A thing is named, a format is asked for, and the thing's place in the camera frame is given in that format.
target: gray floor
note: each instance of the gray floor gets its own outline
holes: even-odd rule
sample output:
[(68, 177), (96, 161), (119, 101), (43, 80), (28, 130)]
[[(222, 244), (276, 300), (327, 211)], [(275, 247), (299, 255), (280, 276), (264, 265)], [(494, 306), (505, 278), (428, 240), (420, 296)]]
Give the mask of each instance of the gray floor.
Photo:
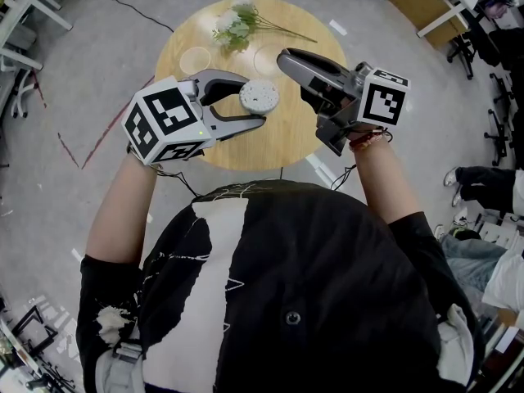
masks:
[[(217, 0), (122, 1), (176, 28)], [(346, 36), (333, 33), (351, 65), (367, 61), (411, 78), (411, 109), (395, 130), (392, 144), (430, 225), (449, 223), (453, 193), (442, 186), (444, 173), (454, 165), (490, 165), (494, 154), (492, 144), (482, 137), (492, 126), (487, 115), (495, 94), (490, 68), (477, 60), (475, 78), (466, 80), (459, 60), (448, 64), (444, 53), (419, 39), (413, 25), (388, 1), (286, 1), (326, 25), (334, 19), (346, 28)], [(6, 144), (0, 142), (0, 156), (11, 168), (0, 171), (0, 214), (12, 213), (0, 218), (0, 281), (14, 310), (44, 295), (56, 310), (62, 307), (70, 313), (65, 325), (78, 312), (79, 262), (71, 251), (84, 251), (90, 224), (124, 155), (126, 138), (115, 126), (86, 167), (79, 169), (57, 134), (82, 166), (111, 120), (153, 76), (169, 31), (111, 0), (62, 2), (61, 15), (75, 27), (65, 32), (51, 21), (40, 21), (33, 50), (34, 58), (44, 64), (38, 80), (47, 108), (34, 92), (28, 97), (26, 120), (3, 121)], [(339, 159), (322, 148), (317, 155), (335, 174), (353, 164), (350, 153)], [(279, 174), (279, 170), (232, 172), (198, 159), (171, 166), (178, 168), (200, 193)], [(285, 168), (283, 177), (321, 183), (305, 160)], [(364, 199), (356, 172), (345, 192)], [(159, 180), (145, 252), (191, 199), (180, 182)], [(78, 375), (75, 354), (69, 356), (70, 363), (65, 359), (62, 365), (70, 375)]]

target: black t-shirt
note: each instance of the black t-shirt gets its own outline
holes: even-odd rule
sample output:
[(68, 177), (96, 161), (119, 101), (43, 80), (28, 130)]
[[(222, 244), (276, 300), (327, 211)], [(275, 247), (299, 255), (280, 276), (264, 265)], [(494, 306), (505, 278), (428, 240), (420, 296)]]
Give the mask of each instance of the black t-shirt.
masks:
[(115, 310), (122, 339), (138, 321), (146, 391), (465, 391), (436, 367), (437, 315), (452, 304), (473, 335), (472, 374), (484, 354), (423, 213), (387, 226), (312, 184), (217, 189), (171, 221), (142, 272), (87, 256), (81, 271), (87, 392), (115, 343), (99, 316)]

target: green leaves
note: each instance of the green leaves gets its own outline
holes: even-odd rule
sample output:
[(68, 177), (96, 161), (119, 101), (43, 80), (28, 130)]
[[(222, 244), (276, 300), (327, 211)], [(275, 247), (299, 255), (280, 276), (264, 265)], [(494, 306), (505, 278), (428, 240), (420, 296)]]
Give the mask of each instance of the green leaves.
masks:
[(234, 23), (231, 28), (229, 28), (229, 32), (235, 34), (238, 37), (245, 38), (249, 34), (249, 26), (244, 22), (237, 22)]

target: sneaker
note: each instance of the sneaker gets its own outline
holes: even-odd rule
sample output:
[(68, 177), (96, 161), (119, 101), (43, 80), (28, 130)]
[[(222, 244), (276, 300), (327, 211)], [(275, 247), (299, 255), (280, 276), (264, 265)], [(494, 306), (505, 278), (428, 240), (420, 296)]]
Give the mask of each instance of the sneaker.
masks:
[(445, 174), (445, 177), (444, 177), (444, 186), (445, 187), (450, 187), (451, 185), (455, 185), (457, 183), (456, 171), (457, 171), (457, 168), (454, 167), (447, 174)]
[(443, 238), (445, 235), (444, 225), (438, 224), (435, 227), (435, 230), (433, 231), (433, 236), (435, 236), (435, 239), (440, 242), (441, 238)]
[(460, 196), (460, 188), (457, 189), (457, 193), (455, 193), (455, 196), (453, 197), (453, 200), (451, 201), (452, 206), (457, 206), (462, 202), (462, 197)]

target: wristband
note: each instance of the wristband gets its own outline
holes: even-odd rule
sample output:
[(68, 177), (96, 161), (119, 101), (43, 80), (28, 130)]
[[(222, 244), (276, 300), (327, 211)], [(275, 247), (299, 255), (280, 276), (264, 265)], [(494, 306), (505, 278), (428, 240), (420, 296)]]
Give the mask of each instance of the wristband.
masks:
[(371, 146), (374, 142), (382, 140), (384, 133), (369, 133), (356, 140), (350, 141), (350, 150), (352, 152), (361, 151)]

